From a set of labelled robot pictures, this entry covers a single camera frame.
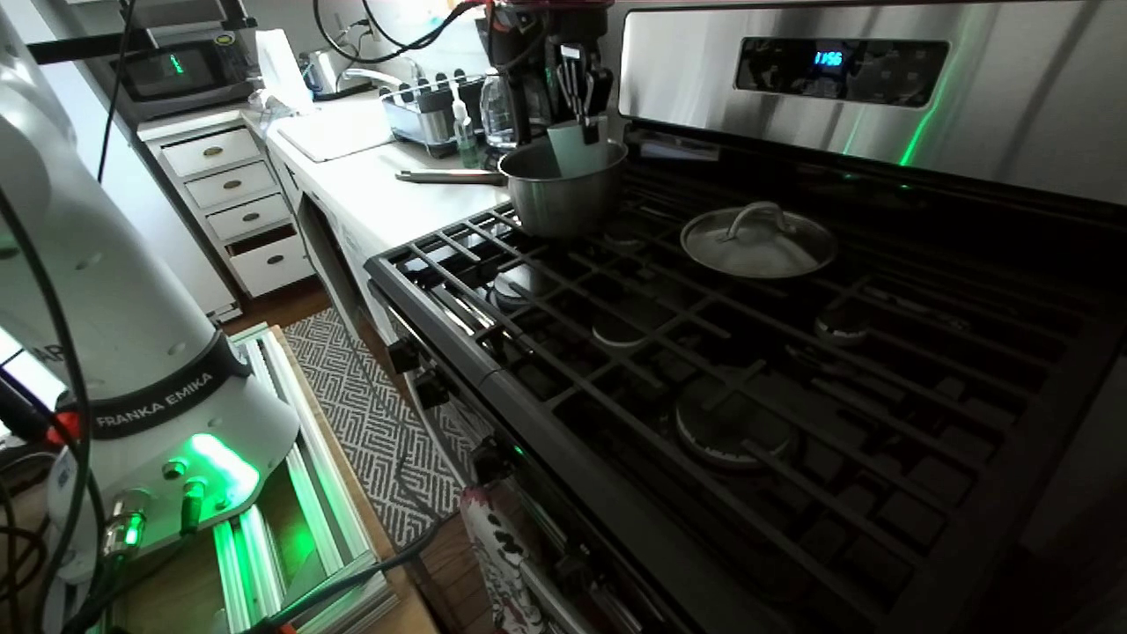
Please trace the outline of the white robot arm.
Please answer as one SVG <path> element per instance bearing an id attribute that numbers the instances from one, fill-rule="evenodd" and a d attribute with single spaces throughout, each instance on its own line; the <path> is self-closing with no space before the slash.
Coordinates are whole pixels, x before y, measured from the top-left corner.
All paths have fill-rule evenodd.
<path id="1" fill-rule="evenodd" d="M 85 584 L 111 546 L 165 549 L 252 509 L 300 422 L 95 185 L 28 47 L 3 34 L 0 58 L 0 316 L 68 377 L 51 574 Z"/>

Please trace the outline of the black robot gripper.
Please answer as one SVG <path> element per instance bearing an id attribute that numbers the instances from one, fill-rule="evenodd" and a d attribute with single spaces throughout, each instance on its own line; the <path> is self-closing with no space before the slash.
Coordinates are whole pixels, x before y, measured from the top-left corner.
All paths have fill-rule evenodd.
<path id="1" fill-rule="evenodd" d="M 479 40 L 520 120 L 574 120 L 584 146 L 600 142 L 613 91 L 613 71 L 600 61 L 610 3 L 481 0 Z"/>

